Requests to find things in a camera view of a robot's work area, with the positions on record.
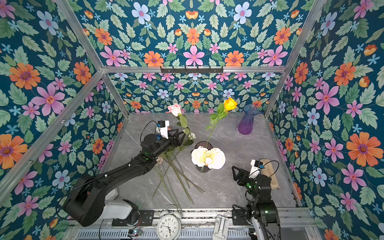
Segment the pink rose stem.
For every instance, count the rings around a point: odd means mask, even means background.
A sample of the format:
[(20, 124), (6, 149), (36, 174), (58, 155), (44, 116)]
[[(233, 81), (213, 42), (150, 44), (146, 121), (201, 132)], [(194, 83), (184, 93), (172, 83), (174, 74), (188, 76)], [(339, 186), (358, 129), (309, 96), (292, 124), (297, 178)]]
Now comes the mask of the pink rose stem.
[(179, 104), (173, 104), (168, 106), (169, 112), (177, 118), (177, 126), (182, 130), (173, 130), (174, 134), (172, 138), (180, 142), (179, 146), (191, 146), (195, 141), (195, 134), (192, 132), (188, 125), (187, 117), (183, 114), (182, 107)]

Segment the cream double-bloom flower stem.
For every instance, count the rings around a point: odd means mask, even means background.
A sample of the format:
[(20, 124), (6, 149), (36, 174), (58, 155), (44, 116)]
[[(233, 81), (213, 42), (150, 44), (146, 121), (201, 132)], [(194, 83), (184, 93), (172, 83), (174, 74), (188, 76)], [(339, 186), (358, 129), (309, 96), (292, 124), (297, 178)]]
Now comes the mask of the cream double-bloom flower stem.
[(212, 148), (208, 152), (209, 160), (212, 160), (212, 162), (208, 165), (208, 167), (214, 170), (221, 169), (224, 164), (226, 163), (226, 156), (222, 150), (219, 148)]

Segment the dark pink ribbed glass vase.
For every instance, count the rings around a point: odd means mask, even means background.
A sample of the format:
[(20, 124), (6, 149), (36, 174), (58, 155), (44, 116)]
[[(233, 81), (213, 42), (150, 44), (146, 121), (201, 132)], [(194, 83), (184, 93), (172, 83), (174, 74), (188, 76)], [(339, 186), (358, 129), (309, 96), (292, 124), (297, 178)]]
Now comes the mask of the dark pink ribbed glass vase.
[(198, 142), (195, 145), (195, 148), (191, 151), (192, 162), (201, 173), (207, 173), (210, 171), (208, 165), (212, 162), (212, 160), (209, 160), (208, 152), (212, 148), (213, 146), (210, 143), (201, 141)]

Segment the yellow rose stem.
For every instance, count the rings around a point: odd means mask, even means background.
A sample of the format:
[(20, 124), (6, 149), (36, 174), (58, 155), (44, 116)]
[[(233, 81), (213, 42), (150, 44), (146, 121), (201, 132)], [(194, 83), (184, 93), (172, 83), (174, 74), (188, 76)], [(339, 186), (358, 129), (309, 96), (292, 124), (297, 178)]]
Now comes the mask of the yellow rose stem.
[(220, 103), (217, 109), (217, 112), (210, 115), (210, 125), (206, 128), (207, 130), (210, 130), (210, 135), (207, 139), (207, 143), (210, 141), (214, 131), (216, 130), (216, 127), (218, 123), (226, 118), (230, 111), (233, 111), (238, 106), (237, 102), (232, 99), (228, 98), (223, 103)]

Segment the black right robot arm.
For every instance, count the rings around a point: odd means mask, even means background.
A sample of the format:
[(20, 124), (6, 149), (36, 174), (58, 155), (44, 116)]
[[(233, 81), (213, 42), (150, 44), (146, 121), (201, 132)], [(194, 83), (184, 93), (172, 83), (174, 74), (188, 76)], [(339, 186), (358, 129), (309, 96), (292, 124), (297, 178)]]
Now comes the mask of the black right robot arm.
[(280, 240), (281, 222), (278, 209), (272, 200), (272, 178), (256, 170), (252, 173), (232, 167), (233, 179), (241, 187), (246, 188), (247, 205), (240, 207), (233, 205), (232, 215), (234, 225), (249, 223), (253, 225), (254, 240)]

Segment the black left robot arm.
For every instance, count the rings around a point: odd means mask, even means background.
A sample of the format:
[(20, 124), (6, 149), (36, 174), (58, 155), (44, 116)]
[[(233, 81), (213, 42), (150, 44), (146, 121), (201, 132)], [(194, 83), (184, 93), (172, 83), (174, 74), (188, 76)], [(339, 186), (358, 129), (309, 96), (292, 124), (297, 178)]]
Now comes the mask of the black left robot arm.
[(141, 141), (142, 150), (130, 162), (108, 172), (78, 179), (75, 188), (68, 194), (63, 210), (83, 227), (100, 219), (106, 208), (106, 195), (125, 182), (145, 175), (156, 165), (156, 159), (170, 148), (180, 147), (187, 134), (177, 129), (168, 131), (168, 138), (158, 139), (149, 134)]

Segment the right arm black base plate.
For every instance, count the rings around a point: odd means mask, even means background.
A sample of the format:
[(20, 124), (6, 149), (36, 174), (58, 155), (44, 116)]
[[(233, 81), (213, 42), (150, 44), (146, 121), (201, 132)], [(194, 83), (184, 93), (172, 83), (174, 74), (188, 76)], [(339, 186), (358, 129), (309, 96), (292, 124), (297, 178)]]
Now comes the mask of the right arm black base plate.
[(247, 219), (244, 209), (232, 209), (232, 221), (234, 226), (252, 226), (252, 221)]

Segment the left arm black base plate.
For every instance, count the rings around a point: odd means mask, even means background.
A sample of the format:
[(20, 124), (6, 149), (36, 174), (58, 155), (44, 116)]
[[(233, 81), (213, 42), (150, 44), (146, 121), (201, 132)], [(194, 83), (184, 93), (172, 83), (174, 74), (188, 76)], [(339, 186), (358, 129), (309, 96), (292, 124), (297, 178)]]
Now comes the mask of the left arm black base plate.
[(154, 210), (138, 210), (133, 211), (129, 216), (124, 219), (114, 219), (112, 222), (113, 227), (149, 227), (153, 224), (155, 211)]

